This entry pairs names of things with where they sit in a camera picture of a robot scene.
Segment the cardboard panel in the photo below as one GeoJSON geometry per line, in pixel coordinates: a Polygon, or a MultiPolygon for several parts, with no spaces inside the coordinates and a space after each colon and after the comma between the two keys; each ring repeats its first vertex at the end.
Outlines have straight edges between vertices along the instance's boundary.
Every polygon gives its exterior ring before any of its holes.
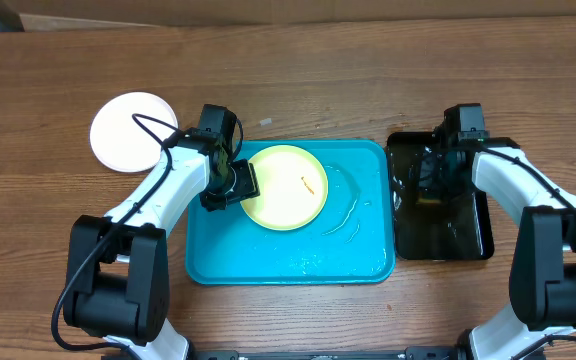
{"type": "Polygon", "coordinates": [[[576,16],[576,0],[10,0],[25,15],[159,26],[576,16]]]}

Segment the teal plastic tray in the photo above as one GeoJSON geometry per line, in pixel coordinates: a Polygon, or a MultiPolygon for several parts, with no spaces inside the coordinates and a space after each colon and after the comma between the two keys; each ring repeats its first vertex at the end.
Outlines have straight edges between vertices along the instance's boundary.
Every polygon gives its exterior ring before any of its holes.
{"type": "Polygon", "coordinates": [[[395,267],[392,194],[387,160],[368,139],[296,140],[329,179],[321,213],[307,225],[275,231],[239,204],[187,208],[186,269],[204,285],[368,284],[395,267]]]}

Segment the yellow plate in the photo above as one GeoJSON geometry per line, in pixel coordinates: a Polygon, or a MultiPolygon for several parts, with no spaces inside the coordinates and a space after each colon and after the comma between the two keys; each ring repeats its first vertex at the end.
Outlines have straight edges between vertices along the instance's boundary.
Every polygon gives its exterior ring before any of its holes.
{"type": "Polygon", "coordinates": [[[293,145],[267,147],[253,155],[259,195],[241,205],[258,225],[276,231],[307,225],[322,211],[328,178],[320,161],[293,145]]]}

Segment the yellow green sponge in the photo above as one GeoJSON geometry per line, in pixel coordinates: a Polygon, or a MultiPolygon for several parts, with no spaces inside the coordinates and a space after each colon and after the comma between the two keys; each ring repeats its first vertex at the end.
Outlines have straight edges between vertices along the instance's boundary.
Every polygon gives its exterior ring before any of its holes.
{"type": "Polygon", "coordinates": [[[419,205],[435,206],[441,204],[442,200],[434,197],[418,197],[416,203],[419,205]]]}

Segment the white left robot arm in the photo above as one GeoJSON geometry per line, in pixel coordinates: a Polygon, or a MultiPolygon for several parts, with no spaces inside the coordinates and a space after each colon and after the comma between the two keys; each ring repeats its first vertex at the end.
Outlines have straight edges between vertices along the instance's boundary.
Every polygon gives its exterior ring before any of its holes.
{"type": "Polygon", "coordinates": [[[189,341],[171,325],[167,239],[188,205],[208,211],[254,198],[253,165],[235,160],[221,135],[173,135],[137,189],[102,217],[71,230],[66,284],[51,320],[55,342],[75,351],[59,321],[95,337],[82,350],[116,348],[134,359],[186,359],[189,341]]]}

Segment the black tray with water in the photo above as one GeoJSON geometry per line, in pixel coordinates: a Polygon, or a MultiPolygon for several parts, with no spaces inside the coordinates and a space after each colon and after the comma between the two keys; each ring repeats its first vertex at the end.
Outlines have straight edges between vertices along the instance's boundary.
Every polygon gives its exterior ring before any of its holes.
{"type": "Polygon", "coordinates": [[[392,193],[395,248],[406,260],[479,261],[494,254],[487,196],[476,189],[450,203],[416,203],[414,160],[421,137],[432,132],[396,132],[385,152],[392,193]]]}

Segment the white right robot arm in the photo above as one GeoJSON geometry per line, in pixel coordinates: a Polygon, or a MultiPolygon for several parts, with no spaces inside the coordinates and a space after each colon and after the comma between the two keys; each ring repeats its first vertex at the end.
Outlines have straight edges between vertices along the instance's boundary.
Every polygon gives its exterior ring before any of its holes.
{"type": "Polygon", "coordinates": [[[490,258],[490,200],[519,228],[508,304],[464,332],[451,358],[539,358],[547,343],[576,342],[576,196],[484,130],[391,136],[387,156],[402,258],[490,258]]]}

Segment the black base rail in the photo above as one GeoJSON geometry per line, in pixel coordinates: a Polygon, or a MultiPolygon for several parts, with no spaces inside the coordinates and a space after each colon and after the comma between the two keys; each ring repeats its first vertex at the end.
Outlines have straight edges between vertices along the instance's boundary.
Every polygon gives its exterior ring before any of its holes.
{"type": "Polygon", "coordinates": [[[466,351],[455,346],[411,346],[405,350],[350,352],[238,353],[234,350],[190,350],[188,360],[466,360],[466,351]]]}

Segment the cream white plate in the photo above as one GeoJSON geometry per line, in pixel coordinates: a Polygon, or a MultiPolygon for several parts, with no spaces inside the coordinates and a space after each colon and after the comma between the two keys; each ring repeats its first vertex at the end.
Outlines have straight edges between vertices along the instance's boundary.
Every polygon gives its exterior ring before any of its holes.
{"type": "Polygon", "coordinates": [[[129,92],[107,102],[94,116],[89,142],[96,158],[108,168],[126,173],[148,170],[160,159],[160,145],[132,118],[141,114],[163,124],[139,117],[138,121],[165,140],[178,127],[169,104],[147,92],[129,92]]]}

